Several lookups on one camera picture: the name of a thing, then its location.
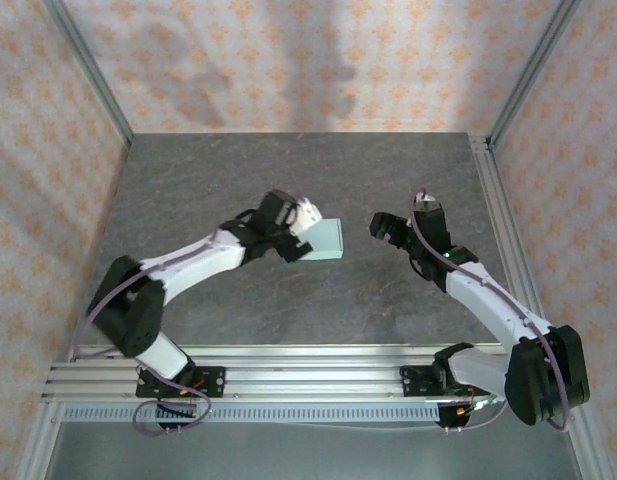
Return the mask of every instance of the metal bracket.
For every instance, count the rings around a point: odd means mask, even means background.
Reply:
[[[434,365],[405,365],[399,369],[401,384],[404,389],[404,397],[428,397],[428,396],[452,396],[470,397],[472,389],[470,385],[454,384],[445,386],[442,378],[439,378],[439,369]],[[477,387],[475,396],[490,395],[489,392]]]
[[[205,367],[196,366],[193,370],[192,378],[198,379],[198,385],[194,385],[195,390],[209,396],[210,398],[222,398],[224,396],[224,385],[226,383],[226,369],[224,367]],[[188,398],[194,395],[184,392],[183,394],[168,385],[157,380],[147,370],[139,372],[137,380],[137,398]]]

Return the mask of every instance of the orange floral pattern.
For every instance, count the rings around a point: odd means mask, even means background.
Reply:
[[[497,159],[549,318],[582,335],[617,472],[617,0],[582,2]]]
[[[559,1],[67,3],[137,132],[486,135]]]
[[[0,0],[0,479],[65,354],[123,142],[37,0]]]

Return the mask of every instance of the wire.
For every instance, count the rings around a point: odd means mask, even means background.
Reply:
[[[485,427],[486,425],[490,425],[491,423],[494,423],[495,420],[497,420],[499,417],[501,417],[501,415],[504,413],[504,410],[506,410],[506,406],[508,406],[508,402],[504,399],[504,401],[502,402],[502,406],[499,409],[499,411],[492,418],[489,418],[485,422],[478,423],[477,425],[469,425],[467,427],[456,427],[456,428],[446,427],[444,430],[446,431],[446,433],[448,433],[448,432],[461,433],[464,430],[476,430],[478,428]]]
[[[201,377],[199,380],[197,380],[193,384],[192,388],[199,388],[199,387],[201,387],[204,384],[205,381],[206,381],[206,378],[205,377]]]
[[[97,358],[102,355],[105,355],[106,353],[110,353],[116,350],[115,348],[107,348],[105,350],[101,350],[96,353],[82,354],[80,345],[81,345],[84,335],[86,334],[86,331],[88,330],[90,325],[92,325],[92,323],[95,321],[95,318],[97,318],[97,316],[101,313],[101,311],[104,308],[106,308],[106,306],[117,295],[119,295],[120,293],[123,293],[126,289],[130,288],[133,284],[135,284],[136,282],[138,282],[145,276],[150,275],[153,272],[164,270],[173,265],[177,265],[179,263],[185,262],[186,260],[189,260],[203,253],[204,251],[208,250],[214,244],[215,240],[217,239],[218,234],[219,234],[219,229],[216,229],[210,235],[210,238],[206,240],[204,243],[202,243],[196,249],[188,253],[183,253],[175,258],[166,260],[163,263],[153,265],[152,267],[148,267],[145,270],[141,270],[140,272],[136,273],[135,275],[133,275],[126,281],[120,283],[115,288],[113,288],[104,298],[101,299],[101,301],[95,306],[95,308],[93,308],[92,311],[86,316],[81,327],[77,331],[77,334],[73,337],[72,345],[70,346],[73,352],[73,356],[72,356],[73,361],[76,360],[77,358]]]
[[[168,380],[167,378],[162,377],[161,375],[159,375],[156,371],[154,371],[152,368],[146,366],[146,370],[148,370],[152,375],[154,375],[159,381],[165,383],[166,385],[176,388],[177,390],[185,390],[188,393],[191,393],[193,395],[196,395],[197,397],[201,398],[202,400],[204,400],[207,404],[206,410],[204,411],[204,413],[202,413],[201,415],[199,415],[199,417],[186,424],[183,426],[178,426],[177,427],[177,431],[179,433],[183,432],[184,430],[189,430],[191,428],[196,427],[197,425],[199,425],[201,422],[203,422],[204,418],[206,418],[208,416],[208,414],[212,411],[212,400],[210,400],[210,397],[208,397],[208,395],[206,395],[205,393],[200,392],[197,389],[194,388],[190,388],[190,387],[186,387],[184,385],[180,385],[178,383],[175,383],[171,380]],[[139,415],[139,411],[148,406],[148,405],[157,405],[157,407],[162,406],[162,407],[166,407],[166,406],[170,406],[170,407],[190,407],[189,403],[183,403],[183,402],[171,402],[169,400],[148,400],[145,401],[143,403],[141,403],[134,411],[134,413],[132,414],[132,426],[134,427],[135,430],[137,430],[139,433],[141,433],[142,435],[145,435],[147,437],[160,437],[162,435],[168,435],[170,433],[170,429],[167,428],[166,430],[148,430],[147,428],[145,428],[141,423],[139,423],[137,421],[137,416]]]
[[[421,198],[426,197],[425,189],[422,189],[419,191],[419,193],[415,197],[415,202],[417,201],[417,197],[420,197],[420,196]],[[556,430],[559,430],[560,432],[568,431],[568,428],[570,426],[570,403],[568,402],[568,393],[566,392],[566,383],[564,382],[564,377],[563,377],[563,374],[561,373],[561,369],[559,368],[559,363],[557,362],[557,358],[555,357],[555,354],[552,351],[552,348],[550,347],[548,340],[546,340],[546,337],[543,335],[543,333],[541,333],[541,330],[539,330],[537,325],[535,325],[534,322],[526,316],[524,311],[521,308],[519,308],[517,304],[510,299],[510,297],[506,294],[506,292],[497,288],[495,285],[486,282],[485,279],[481,278],[479,275],[476,275],[472,272],[469,272],[468,270],[464,268],[461,268],[459,265],[456,265],[454,262],[448,260],[446,257],[444,257],[439,252],[437,252],[434,248],[432,248],[432,246],[428,243],[428,241],[424,238],[423,234],[421,233],[421,230],[419,229],[419,225],[417,225],[417,220],[415,218],[414,209],[411,209],[410,215],[411,215],[412,228],[415,231],[415,235],[417,235],[417,238],[419,239],[421,244],[424,246],[426,250],[430,252],[431,255],[433,255],[437,260],[441,261],[442,263],[449,266],[453,270],[456,270],[462,273],[468,278],[471,278],[472,280],[478,282],[481,286],[488,288],[493,293],[495,293],[515,312],[515,314],[517,314],[517,316],[521,319],[524,325],[530,328],[532,332],[537,336],[539,343],[541,343],[541,346],[543,347],[544,351],[546,352],[546,355],[548,356],[548,360],[550,361],[550,366],[552,367],[552,370],[555,374],[555,380],[557,381],[557,388],[559,390],[559,398],[561,400],[561,409],[562,409],[562,414],[563,414],[563,424],[562,425],[558,425],[552,419],[548,419],[548,423],[553,428],[555,428]]]

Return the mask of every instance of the gray countertop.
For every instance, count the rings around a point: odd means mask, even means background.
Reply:
[[[163,329],[189,344],[493,341],[460,304],[417,277],[407,255],[370,237],[376,211],[406,216],[425,186],[456,244],[506,285],[465,134],[138,135],[114,201],[91,291],[110,263],[155,257],[255,208],[272,188],[340,218],[340,260],[286,264],[276,253],[191,288]],[[91,342],[103,338],[91,333]]]

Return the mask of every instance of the metal frame bar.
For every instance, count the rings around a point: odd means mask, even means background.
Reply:
[[[493,126],[492,132],[488,137],[488,143],[492,149],[496,149],[503,139],[550,54],[557,45],[557,42],[559,42],[559,38],[561,38],[562,33],[570,24],[570,20],[580,3],[581,0],[562,0],[557,7],[548,24],[548,28],[541,36],[539,43],[528,59],[526,67]]]
[[[43,2],[48,13],[57,25],[59,32],[70,46],[75,59],[79,62],[79,65],[81,65],[83,72],[101,100],[102,105],[108,112],[110,119],[115,124],[126,147],[129,148],[134,137],[132,127],[130,123],[128,123],[123,110],[112,93],[104,74],[99,69],[99,65],[72,18],[70,10],[68,10],[63,0],[43,0]]]
[[[16,480],[44,480],[59,435],[65,406],[62,403],[43,403],[37,412]]]
[[[403,365],[430,365],[446,345],[188,347],[197,364],[226,367],[224,396],[215,403],[403,402]],[[496,344],[478,345],[505,355]],[[85,351],[101,347],[88,347]],[[137,363],[118,355],[52,365],[43,389],[48,402],[136,402]],[[411,397],[445,403],[463,397]]]
[[[484,189],[497,244],[511,293],[528,308],[545,318],[534,277],[526,260],[519,229],[508,204],[495,154],[484,137],[470,138],[479,178]],[[599,429],[590,404],[572,410],[575,421],[569,430],[575,458],[584,480],[614,478],[608,456],[602,448]]]

